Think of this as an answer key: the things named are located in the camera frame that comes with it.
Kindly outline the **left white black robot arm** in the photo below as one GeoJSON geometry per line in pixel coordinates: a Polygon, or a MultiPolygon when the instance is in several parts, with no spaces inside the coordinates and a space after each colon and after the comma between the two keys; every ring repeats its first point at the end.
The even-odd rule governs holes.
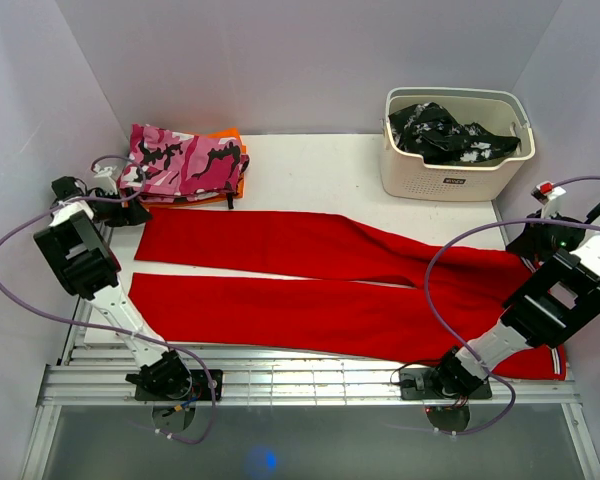
{"type": "Polygon", "coordinates": [[[190,396],[193,379],[178,352],[144,320],[121,285],[119,262],[94,221],[98,210],[80,197],[74,177],[51,184],[58,209],[34,241],[64,290],[87,301],[118,334],[139,371],[126,381],[160,399],[190,396]]]}

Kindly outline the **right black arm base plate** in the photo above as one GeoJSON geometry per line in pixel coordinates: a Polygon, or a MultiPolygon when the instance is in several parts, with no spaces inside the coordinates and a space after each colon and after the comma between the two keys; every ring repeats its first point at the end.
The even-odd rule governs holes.
{"type": "Polygon", "coordinates": [[[432,368],[403,368],[398,371],[396,385],[400,389],[402,400],[488,400],[492,398],[492,390],[488,383],[481,385],[470,394],[449,393],[438,386],[432,379],[432,368]]]}

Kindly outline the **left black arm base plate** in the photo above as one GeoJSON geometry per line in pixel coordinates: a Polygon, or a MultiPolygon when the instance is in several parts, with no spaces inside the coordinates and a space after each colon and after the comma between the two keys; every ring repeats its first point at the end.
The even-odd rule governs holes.
{"type": "MultiPolygon", "coordinates": [[[[211,369],[210,375],[213,380],[215,399],[220,401],[222,398],[222,388],[224,380],[224,371],[221,369],[211,369]]],[[[206,379],[206,375],[201,369],[192,369],[191,376],[193,379],[193,393],[199,401],[210,401],[211,390],[206,379]]],[[[136,401],[171,401],[171,398],[166,396],[154,395],[140,386],[136,387],[134,393],[136,401]]]]}

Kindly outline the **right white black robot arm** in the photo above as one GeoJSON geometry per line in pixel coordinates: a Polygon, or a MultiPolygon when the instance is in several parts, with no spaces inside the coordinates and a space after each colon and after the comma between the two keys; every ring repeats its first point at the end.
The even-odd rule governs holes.
{"type": "Polygon", "coordinates": [[[555,349],[600,314],[600,202],[586,217],[589,231],[556,213],[527,224],[507,251],[539,264],[503,303],[495,325],[461,348],[452,347],[430,375],[444,397],[470,397],[487,372],[509,357],[555,349]]]}

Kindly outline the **red trousers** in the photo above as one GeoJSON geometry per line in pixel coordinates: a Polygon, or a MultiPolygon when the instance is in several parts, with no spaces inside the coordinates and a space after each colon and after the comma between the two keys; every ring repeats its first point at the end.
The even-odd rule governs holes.
{"type": "Polygon", "coordinates": [[[324,213],[158,209],[136,259],[222,275],[137,273],[130,299],[172,342],[436,360],[491,328],[530,276],[498,250],[437,246],[324,213]]]}

